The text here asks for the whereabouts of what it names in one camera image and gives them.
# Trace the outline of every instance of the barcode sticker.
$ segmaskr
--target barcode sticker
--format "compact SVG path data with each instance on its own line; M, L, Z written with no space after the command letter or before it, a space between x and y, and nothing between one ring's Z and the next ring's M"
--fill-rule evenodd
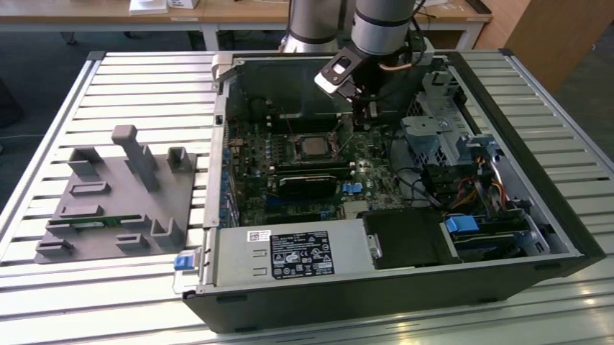
M271 230L255 230L247 232L247 241L259 242L269 241L271 238Z

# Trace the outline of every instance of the warning label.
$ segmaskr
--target warning label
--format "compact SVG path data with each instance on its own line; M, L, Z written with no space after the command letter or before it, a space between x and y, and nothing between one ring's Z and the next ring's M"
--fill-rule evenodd
M271 263L278 280L334 274L329 232L271 235Z

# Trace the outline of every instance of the table leg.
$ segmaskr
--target table leg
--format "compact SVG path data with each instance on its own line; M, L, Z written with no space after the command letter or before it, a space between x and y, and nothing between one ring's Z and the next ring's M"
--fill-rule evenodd
M484 23L466 23L466 30L462 32L460 43L457 44L457 50L472 50L477 43L480 33L482 32Z
M201 25L201 31L203 32L205 45L209 51L221 50L221 43L218 42L218 24L206 23Z
M62 38L64 39L64 42L68 45L74 45L78 43L78 40L75 39L75 31L72 32L60 32Z

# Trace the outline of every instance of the slotted table surface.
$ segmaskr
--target slotted table surface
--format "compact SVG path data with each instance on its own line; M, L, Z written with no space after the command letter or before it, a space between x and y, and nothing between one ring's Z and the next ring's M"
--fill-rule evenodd
M106 157L123 155L122 148L111 145L118 124L138 127L138 140L150 144L154 154L179 145L198 154L189 247L203 240L217 100L214 55L109 53L102 61L86 63L0 216L0 342L504 345L608 341L614 334L612 162L514 57L494 51L464 55L609 254L605 260L500 303L230 335L211 332L183 305L173 288L175 255L35 264L36 243L71 174L66 164L71 148L94 145ZM489 132L480 112L469 110ZM326 310L325 305L315 308Z

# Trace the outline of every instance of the green circuit board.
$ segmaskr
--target green circuit board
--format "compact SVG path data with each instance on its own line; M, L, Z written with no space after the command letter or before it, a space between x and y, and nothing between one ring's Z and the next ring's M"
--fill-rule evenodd
M301 159L293 150L294 142L325 134L274 135L265 126L247 122L241 123L241 130L245 135L230 141L230 148L234 153L242 226L271 224L273 219L283 221L287 217L293 219L291 222L346 219L349 215L343 205L353 201L365 201L367 208L374 210L404 206L404 197L387 162L389 136L379 128L363 132L355 132L351 125L339 128L331 139L337 151L333 160L353 162L353 178L338 181L333 197L293 203L278 201L275 174L269 169L275 164ZM347 184L359 184L361 191L343 191L343 185Z

